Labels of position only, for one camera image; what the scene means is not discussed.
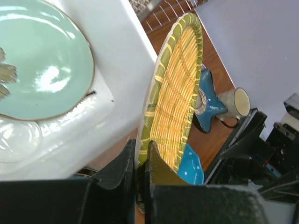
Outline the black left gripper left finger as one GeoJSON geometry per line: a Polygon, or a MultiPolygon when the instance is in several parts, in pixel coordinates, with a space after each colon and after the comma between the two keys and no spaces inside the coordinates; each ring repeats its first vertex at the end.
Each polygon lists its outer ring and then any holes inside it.
{"type": "Polygon", "coordinates": [[[89,178],[0,184],[3,224],[132,224],[135,140],[89,178]]]}

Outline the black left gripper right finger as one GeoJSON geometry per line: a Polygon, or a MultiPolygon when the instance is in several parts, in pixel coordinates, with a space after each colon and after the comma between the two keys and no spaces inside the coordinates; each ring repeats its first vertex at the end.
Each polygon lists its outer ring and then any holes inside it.
{"type": "Polygon", "coordinates": [[[267,224],[263,199],[245,186],[190,185],[149,143],[145,163],[147,224],[267,224]]]}

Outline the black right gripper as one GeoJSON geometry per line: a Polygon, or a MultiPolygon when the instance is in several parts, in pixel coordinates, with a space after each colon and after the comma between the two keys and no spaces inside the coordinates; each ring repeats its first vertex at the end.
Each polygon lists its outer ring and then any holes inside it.
{"type": "Polygon", "coordinates": [[[286,113],[265,140],[267,115],[254,108],[241,119],[205,172],[206,184],[256,187],[265,199],[299,201],[299,95],[284,101],[286,113]]]}

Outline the blue polka dot plate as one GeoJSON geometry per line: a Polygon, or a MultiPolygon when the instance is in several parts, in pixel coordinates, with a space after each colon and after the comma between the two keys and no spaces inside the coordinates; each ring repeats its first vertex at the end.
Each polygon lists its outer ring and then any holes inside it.
{"type": "Polygon", "coordinates": [[[204,171],[199,156],[186,144],[181,164],[177,171],[178,176],[192,185],[204,184],[204,171]]]}

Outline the woven bamboo plate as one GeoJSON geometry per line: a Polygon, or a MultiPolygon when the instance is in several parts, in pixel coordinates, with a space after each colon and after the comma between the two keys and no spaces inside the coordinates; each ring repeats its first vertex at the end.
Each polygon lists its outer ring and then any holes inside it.
{"type": "Polygon", "coordinates": [[[135,145],[136,203],[145,211],[141,181],[151,141],[175,172],[181,164],[199,91],[203,60],[202,27],[185,13],[172,25],[160,49],[148,86],[135,145]]]}

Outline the mint green floral plate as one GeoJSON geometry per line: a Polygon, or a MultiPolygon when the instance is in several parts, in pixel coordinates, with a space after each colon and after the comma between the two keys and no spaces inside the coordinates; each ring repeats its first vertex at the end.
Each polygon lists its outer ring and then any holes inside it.
{"type": "Polygon", "coordinates": [[[90,45],[71,18],[43,0],[0,3],[2,116],[37,121],[72,110],[90,90],[90,45]]]}

